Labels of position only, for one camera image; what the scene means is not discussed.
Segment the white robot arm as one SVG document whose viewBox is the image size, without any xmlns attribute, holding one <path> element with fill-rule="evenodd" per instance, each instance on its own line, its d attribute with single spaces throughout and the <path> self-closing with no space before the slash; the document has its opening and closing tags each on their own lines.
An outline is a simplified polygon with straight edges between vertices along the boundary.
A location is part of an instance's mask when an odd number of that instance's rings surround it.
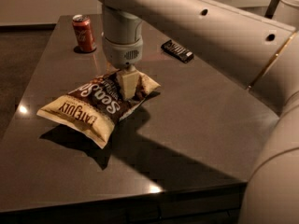
<svg viewBox="0 0 299 224">
<path fill-rule="evenodd" d="M 98 1 L 148 22 L 278 114 L 250 175 L 238 224 L 299 224 L 297 29 L 213 0 Z"/>
</svg>

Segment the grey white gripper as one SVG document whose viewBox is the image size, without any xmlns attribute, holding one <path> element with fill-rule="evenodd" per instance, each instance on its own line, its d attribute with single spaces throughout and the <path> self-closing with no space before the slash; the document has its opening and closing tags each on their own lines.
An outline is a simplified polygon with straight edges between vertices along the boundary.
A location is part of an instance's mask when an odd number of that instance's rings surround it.
<svg viewBox="0 0 299 224">
<path fill-rule="evenodd" d="M 111 42 L 102 35 L 102 46 L 107 61 L 116 69 L 121 69 L 117 72 L 117 80 L 122 99 L 132 99 L 139 80 L 139 72 L 133 64 L 142 59 L 143 39 L 140 38 L 133 44 L 122 45 Z"/>
</svg>

